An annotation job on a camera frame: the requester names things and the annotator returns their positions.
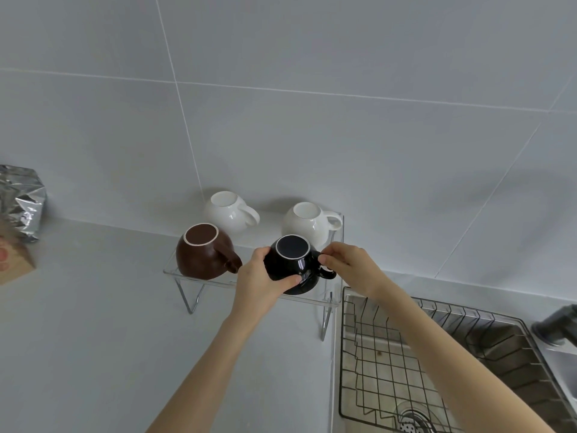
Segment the silver foil bag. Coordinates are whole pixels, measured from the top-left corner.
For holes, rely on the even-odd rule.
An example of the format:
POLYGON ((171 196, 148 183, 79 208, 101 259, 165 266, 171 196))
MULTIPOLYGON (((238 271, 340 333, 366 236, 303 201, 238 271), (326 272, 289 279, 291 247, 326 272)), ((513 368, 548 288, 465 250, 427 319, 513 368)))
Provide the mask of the silver foil bag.
POLYGON ((0 218, 26 243, 39 240, 47 190, 32 168, 0 164, 0 218))

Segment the brown paper bag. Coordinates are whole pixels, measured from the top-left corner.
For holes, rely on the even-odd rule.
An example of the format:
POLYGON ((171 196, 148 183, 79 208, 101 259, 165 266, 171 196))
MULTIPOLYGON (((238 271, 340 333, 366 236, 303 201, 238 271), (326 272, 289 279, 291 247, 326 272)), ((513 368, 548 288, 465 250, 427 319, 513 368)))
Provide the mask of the brown paper bag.
POLYGON ((0 286, 35 270, 31 253, 18 231, 0 219, 0 286))

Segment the white ceramic mug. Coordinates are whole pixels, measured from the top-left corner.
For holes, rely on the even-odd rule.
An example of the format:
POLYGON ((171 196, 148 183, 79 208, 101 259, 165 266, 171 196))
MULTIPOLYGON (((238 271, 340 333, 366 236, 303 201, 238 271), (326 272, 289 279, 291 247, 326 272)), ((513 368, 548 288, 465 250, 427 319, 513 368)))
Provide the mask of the white ceramic mug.
POLYGON ((241 196, 228 190, 213 194, 204 206, 203 215, 207 222, 228 235, 240 234, 260 223, 258 212, 241 196))
POLYGON ((283 235, 297 234, 306 238, 317 250, 323 249, 329 243, 330 232, 343 227, 342 215, 322 210, 311 202, 300 202, 291 207, 282 220, 283 235))

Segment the person's right forearm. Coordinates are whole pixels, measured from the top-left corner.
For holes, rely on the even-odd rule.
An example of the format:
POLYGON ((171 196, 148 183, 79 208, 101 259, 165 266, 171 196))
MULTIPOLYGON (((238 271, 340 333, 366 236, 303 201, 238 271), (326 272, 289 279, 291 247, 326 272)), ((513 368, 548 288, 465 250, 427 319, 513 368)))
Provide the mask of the person's right forearm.
POLYGON ((367 291, 398 327, 465 433, 554 433, 388 278, 367 291))

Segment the black ceramic mug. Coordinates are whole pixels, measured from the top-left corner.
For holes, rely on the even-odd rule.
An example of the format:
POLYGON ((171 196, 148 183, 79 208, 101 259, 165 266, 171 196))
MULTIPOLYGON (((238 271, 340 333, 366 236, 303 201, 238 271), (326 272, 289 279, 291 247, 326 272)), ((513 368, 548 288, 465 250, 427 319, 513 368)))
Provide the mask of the black ceramic mug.
POLYGON ((273 281, 299 275, 299 284, 285 291, 286 295, 297 296, 311 291, 320 278, 336 278, 337 273, 325 269, 319 262, 319 256, 320 252, 316 251, 306 238, 287 234, 272 244, 264 258, 264 266, 273 281))

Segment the grey faucet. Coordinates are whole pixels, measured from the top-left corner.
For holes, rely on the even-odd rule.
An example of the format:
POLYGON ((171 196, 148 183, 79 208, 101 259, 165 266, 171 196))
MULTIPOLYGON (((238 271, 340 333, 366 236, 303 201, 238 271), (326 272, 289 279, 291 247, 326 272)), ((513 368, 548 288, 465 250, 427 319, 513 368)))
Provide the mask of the grey faucet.
POLYGON ((550 346, 563 346, 566 341, 577 348, 577 304, 564 306, 546 319, 531 325, 531 331, 550 346))

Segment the person's right hand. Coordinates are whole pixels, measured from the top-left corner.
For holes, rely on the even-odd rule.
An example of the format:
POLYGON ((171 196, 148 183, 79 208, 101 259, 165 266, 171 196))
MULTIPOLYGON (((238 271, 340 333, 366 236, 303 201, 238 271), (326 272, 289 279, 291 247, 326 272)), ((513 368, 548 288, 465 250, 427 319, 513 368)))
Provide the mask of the person's right hand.
POLYGON ((393 285, 390 278, 361 247, 332 242, 321 251, 320 256, 343 256, 344 274, 340 277, 352 290, 365 297, 375 299, 393 285))

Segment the person's left hand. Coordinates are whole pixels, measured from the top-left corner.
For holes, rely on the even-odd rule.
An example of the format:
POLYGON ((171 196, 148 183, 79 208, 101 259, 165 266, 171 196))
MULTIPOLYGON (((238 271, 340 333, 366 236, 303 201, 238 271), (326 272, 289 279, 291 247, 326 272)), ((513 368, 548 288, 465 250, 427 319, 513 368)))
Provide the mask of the person's left hand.
POLYGON ((249 262, 244 264, 237 277, 235 298, 230 316, 242 327, 254 328, 275 305, 280 295, 269 286, 271 280, 264 258, 270 247, 258 247, 249 262))

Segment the sink drain strainer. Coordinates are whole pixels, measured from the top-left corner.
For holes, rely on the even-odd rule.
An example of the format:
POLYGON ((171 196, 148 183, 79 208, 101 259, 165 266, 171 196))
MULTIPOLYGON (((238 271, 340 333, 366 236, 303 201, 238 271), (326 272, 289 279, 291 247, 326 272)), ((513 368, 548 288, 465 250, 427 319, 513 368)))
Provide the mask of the sink drain strainer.
POLYGON ((437 433, 435 425, 427 415, 410 408, 396 414, 396 429, 401 433, 437 433))

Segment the clear acrylic shelf rack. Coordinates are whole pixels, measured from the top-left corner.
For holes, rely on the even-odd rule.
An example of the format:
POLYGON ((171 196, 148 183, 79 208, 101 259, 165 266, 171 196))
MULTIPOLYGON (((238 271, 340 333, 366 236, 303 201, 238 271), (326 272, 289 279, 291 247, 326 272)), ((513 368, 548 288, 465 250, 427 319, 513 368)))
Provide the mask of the clear acrylic shelf rack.
MULTIPOLYGON (((297 287, 293 280, 296 275, 282 275, 281 281, 264 280, 264 252, 260 248, 254 254, 253 245, 263 244, 265 240, 271 241, 279 238, 283 215, 278 212, 263 211, 261 222, 254 232, 245 231, 233 237, 234 245, 242 258, 241 289, 237 294, 240 297, 240 306, 233 306, 233 316, 241 314, 241 321, 249 321, 256 325, 273 306, 277 298, 299 301, 314 306, 321 306, 323 311, 320 339, 325 340, 334 310, 342 302, 342 281, 340 278, 320 278, 316 286, 297 287)), ((237 274, 225 271, 222 275, 213 279, 205 280, 190 276, 184 276, 177 268, 176 253, 173 252, 165 265, 163 272, 170 276, 176 283, 182 300, 189 314, 194 313, 200 301, 201 293, 209 287, 223 287, 235 289, 237 287, 237 274)))

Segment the brown ceramic mug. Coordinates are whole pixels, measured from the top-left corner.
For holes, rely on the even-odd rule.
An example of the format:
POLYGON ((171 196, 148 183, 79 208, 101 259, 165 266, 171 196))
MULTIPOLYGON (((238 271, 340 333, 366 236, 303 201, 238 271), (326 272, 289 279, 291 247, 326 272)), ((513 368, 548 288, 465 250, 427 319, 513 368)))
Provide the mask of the brown ceramic mug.
POLYGON ((228 234, 212 223, 192 225, 183 233, 176 261, 183 276, 205 281, 225 272, 237 274, 243 264, 228 234))

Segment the person's left forearm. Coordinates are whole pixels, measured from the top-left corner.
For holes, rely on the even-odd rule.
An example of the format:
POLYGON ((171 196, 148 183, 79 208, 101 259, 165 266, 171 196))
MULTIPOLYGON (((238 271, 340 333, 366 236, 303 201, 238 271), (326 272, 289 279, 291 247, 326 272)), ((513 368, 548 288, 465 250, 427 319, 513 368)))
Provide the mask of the person's left forearm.
POLYGON ((235 363, 262 317, 232 311, 145 433, 209 433, 235 363))

